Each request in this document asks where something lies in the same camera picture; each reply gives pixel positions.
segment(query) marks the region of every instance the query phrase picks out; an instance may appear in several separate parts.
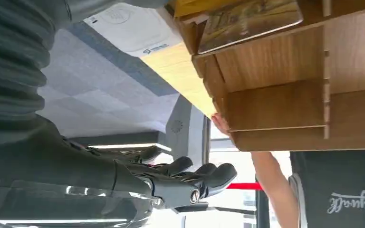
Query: shelf compartment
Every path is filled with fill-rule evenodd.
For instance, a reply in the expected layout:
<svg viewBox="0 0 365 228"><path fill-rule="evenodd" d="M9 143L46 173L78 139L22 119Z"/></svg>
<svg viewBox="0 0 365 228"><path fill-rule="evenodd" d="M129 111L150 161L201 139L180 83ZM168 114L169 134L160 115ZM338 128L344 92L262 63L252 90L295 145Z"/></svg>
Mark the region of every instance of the shelf compartment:
<svg viewBox="0 0 365 228"><path fill-rule="evenodd" d="M324 16L323 4L316 0L298 0L299 7L303 14L303 21L298 25L281 29L275 32L268 33L250 40L245 40L241 43L208 52L206 54L197 55L196 57L213 55L232 48L241 48L242 44L253 42L260 39L274 38L277 36L285 36L296 33L313 27L322 26L325 23L335 20L343 16L351 16L365 13L365 0L335 0L331 2L331 14Z"/></svg>
<svg viewBox="0 0 365 228"><path fill-rule="evenodd" d="M324 127L323 79L229 93L231 132Z"/></svg>
<svg viewBox="0 0 365 228"><path fill-rule="evenodd" d="M330 137L323 128L232 132L241 151L365 149L365 91L331 96Z"/></svg>
<svg viewBox="0 0 365 228"><path fill-rule="evenodd" d="M365 14L326 24L331 93L365 90Z"/></svg>
<svg viewBox="0 0 365 228"><path fill-rule="evenodd" d="M322 77L323 46L323 27L316 27L213 56L228 92L236 92Z"/></svg>

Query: printed logo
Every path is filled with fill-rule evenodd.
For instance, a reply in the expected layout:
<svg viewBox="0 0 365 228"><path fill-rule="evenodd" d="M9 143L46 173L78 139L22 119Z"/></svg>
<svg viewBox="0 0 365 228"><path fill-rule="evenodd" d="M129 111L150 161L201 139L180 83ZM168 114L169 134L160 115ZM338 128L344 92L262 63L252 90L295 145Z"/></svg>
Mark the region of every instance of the printed logo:
<svg viewBox="0 0 365 228"><path fill-rule="evenodd" d="M152 51L158 51L158 50L163 49L163 48L168 47L168 46L169 46L168 44L162 44L162 45L154 47L152 49L146 49L144 51L144 53L145 54L150 54Z"/></svg>
<svg viewBox="0 0 365 228"><path fill-rule="evenodd" d="M327 210L328 214L339 213L343 208L365 209L365 190L362 191L360 196L341 195L334 192L331 196L332 198L329 199L331 206Z"/></svg>

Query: human hand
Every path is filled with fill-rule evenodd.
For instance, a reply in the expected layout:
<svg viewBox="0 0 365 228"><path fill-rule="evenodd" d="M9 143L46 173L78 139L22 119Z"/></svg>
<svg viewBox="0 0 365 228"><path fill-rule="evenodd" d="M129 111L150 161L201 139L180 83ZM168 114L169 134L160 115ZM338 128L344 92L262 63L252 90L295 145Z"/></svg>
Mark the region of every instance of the human hand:
<svg viewBox="0 0 365 228"><path fill-rule="evenodd" d="M228 131L229 125L227 124L227 121L222 117L222 115L220 115L219 113L215 113L212 115L211 119L220 132L230 137L230 133Z"/></svg>

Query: book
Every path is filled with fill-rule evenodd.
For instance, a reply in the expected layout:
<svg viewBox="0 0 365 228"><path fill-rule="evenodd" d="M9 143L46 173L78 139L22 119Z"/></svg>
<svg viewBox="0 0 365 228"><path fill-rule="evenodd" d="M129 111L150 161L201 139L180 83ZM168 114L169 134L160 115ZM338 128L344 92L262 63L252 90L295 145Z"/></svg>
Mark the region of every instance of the book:
<svg viewBox="0 0 365 228"><path fill-rule="evenodd" d="M174 2L174 17L178 18L203 11L208 12L238 1L242 0L176 0Z"/></svg>
<svg viewBox="0 0 365 228"><path fill-rule="evenodd" d="M296 0L246 0L212 12L198 54L294 26L303 21Z"/></svg>

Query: wooden wall panel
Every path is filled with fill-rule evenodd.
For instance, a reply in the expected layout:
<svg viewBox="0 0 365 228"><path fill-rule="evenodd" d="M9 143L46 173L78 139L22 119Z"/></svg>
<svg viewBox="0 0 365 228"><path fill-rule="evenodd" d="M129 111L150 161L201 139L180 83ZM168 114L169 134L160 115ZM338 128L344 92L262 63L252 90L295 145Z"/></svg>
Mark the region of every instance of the wooden wall panel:
<svg viewBox="0 0 365 228"><path fill-rule="evenodd" d="M324 126L323 79L230 93L231 131Z"/></svg>
<svg viewBox="0 0 365 228"><path fill-rule="evenodd" d="M329 118L330 118L330 101L331 101L331 61L330 53L328 48L328 35L327 29L324 27L324 139L329 138Z"/></svg>
<svg viewBox="0 0 365 228"><path fill-rule="evenodd" d="M195 23L184 24L179 20L175 20L175 25L180 31L181 37L190 55L198 53L197 25Z"/></svg>
<svg viewBox="0 0 365 228"><path fill-rule="evenodd" d="M242 151L365 149L365 91L331 97L330 137L323 128L232 132Z"/></svg>
<svg viewBox="0 0 365 228"><path fill-rule="evenodd" d="M206 57L204 64L203 84L205 85L209 96L212 98L225 97L227 95L227 90L215 57Z"/></svg>
<svg viewBox="0 0 365 228"><path fill-rule="evenodd" d="M365 90L365 14L326 25L333 94Z"/></svg>
<svg viewBox="0 0 365 228"><path fill-rule="evenodd" d="M204 58L192 58L192 64L195 67L196 73L198 74L199 78L203 79L203 75L205 74L206 71L206 60L209 57L204 57Z"/></svg>
<svg viewBox="0 0 365 228"><path fill-rule="evenodd" d="M322 77L321 27L215 54L229 92Z"/></svg>
<svg viewBox="0 0 365 228"><path fill-rule="evenodd" d="M212 98L213 106L215 106L215 109L217 113L221 114L226 119L226 98Z"/></svg>

